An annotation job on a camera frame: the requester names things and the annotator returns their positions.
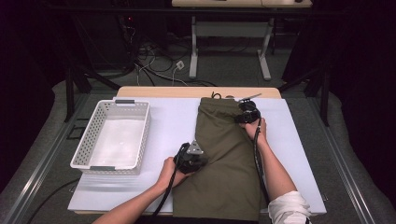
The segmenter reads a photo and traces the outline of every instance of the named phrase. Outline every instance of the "white table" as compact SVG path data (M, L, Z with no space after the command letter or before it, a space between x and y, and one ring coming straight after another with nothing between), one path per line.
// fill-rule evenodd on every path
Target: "white table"
M232 95L237 98L262 93L261 98L255 98L254 102L266 118L268 141L273 151L290 173L297 189L310 203L312 213L326 213L289 108L275 88L121 88L119 97L136 96L134 99L149 101L151 105L151 123L141 173L118 176L84 174L68 209L76 213L103 213L152 185L161 171L163 160L175 156L181 144L193 140L200 97L210 96L212 91L223 97ZM155 201L147 212L153 212L160 200ZM170 195L161 213L172 214L172 209Z
M297 3L294 0L172 0L173 7L262 7L303 8L311 7L310 0ZM274 19L268 22L215 22L191 20L192 53L190 78L196 78L198 66L197 36L262 37L262 48L257 50L264 80L271 80L265 52L273 31Z

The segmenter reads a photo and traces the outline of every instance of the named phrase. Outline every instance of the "olive green cloth bag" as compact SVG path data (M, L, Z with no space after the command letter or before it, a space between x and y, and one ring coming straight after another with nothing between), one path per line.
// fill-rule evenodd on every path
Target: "olive green cloth bag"
M173 189L174 217L259 219L263 201L253 145L233 121L241 113L234 99L201 99L195 139L208 163Z

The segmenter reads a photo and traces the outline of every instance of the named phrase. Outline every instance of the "white plastic basket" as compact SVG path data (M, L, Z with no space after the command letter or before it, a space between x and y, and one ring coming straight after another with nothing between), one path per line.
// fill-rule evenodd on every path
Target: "white plastic basket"
M149 121L149 102L100 101L70 166L87 174L138 175Z

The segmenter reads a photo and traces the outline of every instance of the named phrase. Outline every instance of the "forearm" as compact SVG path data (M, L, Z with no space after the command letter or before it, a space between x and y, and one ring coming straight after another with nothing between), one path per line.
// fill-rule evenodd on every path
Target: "forearm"
M134 223L140 215L164 193L165 189L154 185L140 195L120 204L108 213L99 217L94 224Z
M297 190L289 173L277 159L265 137L259 137L258 148L262 155L262 166L270 200L272 201L285 193Z

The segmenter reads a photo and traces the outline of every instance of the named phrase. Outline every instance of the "white tabletop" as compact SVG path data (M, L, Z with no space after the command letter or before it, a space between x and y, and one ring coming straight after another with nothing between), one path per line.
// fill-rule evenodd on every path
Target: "white tabletop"
M135 97L150 102L151 123L140 175L83 175L68 206L75 212L105 212L141 193L152 185L163 160L175 156L181 144L194 139L200 98ZM283 99L253 100L267 122L268 141L290 173L297 189L311 205L313 214L324 214L320 196L288 105ZM161 198L147 212L153 212ZM162 213L172 213L172 195Z
M311 0L172 0L173 7L311 7Z

